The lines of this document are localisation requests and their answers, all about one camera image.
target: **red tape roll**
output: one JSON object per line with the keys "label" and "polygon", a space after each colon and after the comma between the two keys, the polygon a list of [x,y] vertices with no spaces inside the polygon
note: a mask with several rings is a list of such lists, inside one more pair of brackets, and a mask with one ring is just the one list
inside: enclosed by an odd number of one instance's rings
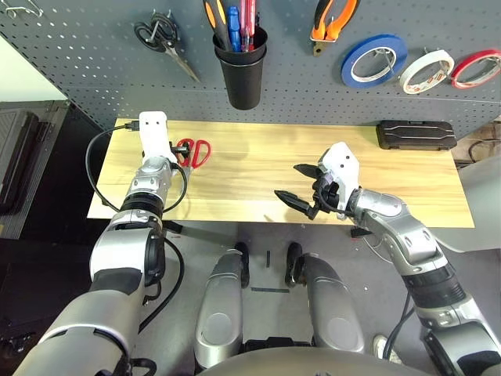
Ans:
{"label": "red tape roll", "polygon": [[[489,57],[496,58],[497,64],[490,71],[483,74],[481,77],[467,82],[460,82],[460,75],[465,69],[470,65],[477,63],[480,60],[488,59]],[[479,85],[483,85],[489,80],[492,80],[496,75],[501,72],[501,51],[498,49],[486,49],[485,51],[479,51],[473,55],[468,56],[460,64],[457,65],[456,69],[451,74],[452,86],[457,89],[470,89]]]}

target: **orange-handled pliers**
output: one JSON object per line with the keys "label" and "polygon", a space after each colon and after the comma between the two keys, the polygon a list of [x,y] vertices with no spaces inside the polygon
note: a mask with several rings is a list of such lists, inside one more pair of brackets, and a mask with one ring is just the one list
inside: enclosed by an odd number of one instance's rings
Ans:
{"label": "orange-handled pliers", "polygon": [[310,39],[315,42],[314,56],[319,56],[327,43],[335,42],[339,38],[341,29],[355,14],[359,2],[358,0],[347,0],[339,17],[326,26],[326,16],[333,3],[334,0],[319,0],[319,4],[316,6],[315,21],[310,34]]}

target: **pegboard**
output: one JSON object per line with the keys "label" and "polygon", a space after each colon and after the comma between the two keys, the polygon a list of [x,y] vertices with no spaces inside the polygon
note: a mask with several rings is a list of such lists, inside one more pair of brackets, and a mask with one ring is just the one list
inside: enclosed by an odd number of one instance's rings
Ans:
{"label": "pegboard", "polygon": [[[340,73],[350,49],[376,34],[405,39],[409,49],[405,67],[423,55],[424,47],[445,49],[456,62],[482,49],[499,48],[498,0],[361,0],[338,41],[320,57],[312,55],[308,39],[317,0],[258,0],[269,41],[261,102],[249,111],[235,110],[228,102],[202,1],[36,2],[44,9],[41,18],[20,14],[11,20],[2,12],[2,36],[103,128],[111,127],[118,117],[164,110],[171,119],[194,121],[318,125],[367,125],[381,119],[448,121],[461,137],[501,113],[499,76],[475,89],[454,89],[444,81],[411,96],[403,92],[397,76],[374,88],[351,89],[342,83]],[[335,13],[344,3],[337,3]],[[133,24],[148,22],[154,9],[172,11],[181,37],[180,54],[200,84],[169,56],[148,50],[136,39]],[[380,56],[364,58],[357,73],[369,74],[381,61]],[[427,73],[421,72],[416,80]]]}

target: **white tape roll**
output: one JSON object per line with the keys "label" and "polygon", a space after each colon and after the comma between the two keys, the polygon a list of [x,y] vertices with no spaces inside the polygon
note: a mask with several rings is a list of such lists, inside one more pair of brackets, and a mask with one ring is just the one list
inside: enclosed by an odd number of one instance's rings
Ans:
{"label": "white tape roll", "polygon": [[[417,74],[417,72],[421,71],[428,65],[440,62],[443,62],[442,69],[440,69],[437,73],[433,74],[426,81],[415,85],[409,85],[410,80]],[[425,56],[420,57],[414,63],[410,64],[407,69],[404,70],[402,76],[400,76],[400,85],[407,94],[419,94],[420,92],[426,92],[427,90],[433,88],[436,84],[444,81],[447,76],[451,74],[453,68],[454,59],[446,51],[439,49],[438,51],[427,53]]]}

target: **gray floor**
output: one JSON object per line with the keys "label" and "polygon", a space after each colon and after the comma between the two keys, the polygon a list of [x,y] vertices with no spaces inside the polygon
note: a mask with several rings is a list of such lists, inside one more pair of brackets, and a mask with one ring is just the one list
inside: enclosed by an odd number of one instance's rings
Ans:
{"label": "gray floor", "polygon": [[[393,266],[379,260],[361,240],[349,237],[349,226],[285,225],[276,223],[191,222],[182,236],[169,237],[186,261],[185,281],[175,299],[139,336],[135,355],[157,362],[160,376],[193,372],[192,338],[204,284],[218,257],[235,239],[250,247],[250,287],[287,288],[283,282],[285,255],[294,240],[304,251],[318,253],[350,287],[362,323],[366,343],[375,334],[388,334],[402,311],[406,290]],[[266,252],[271,252],[266,268]],[[501,273],[497,251],[457,254],[446,251],[463,286],[470,291],[498,336],[501,336]],[[177,262],[169,255],[168,293],[177,277]],[[312,326],[306,289],[289,293],[243,292],[244,341],[268,336],[288,336],[310,341]],[[404,326],[395,346],[405,364],[435,373],[419,341],[420,324],[413,316]]]}

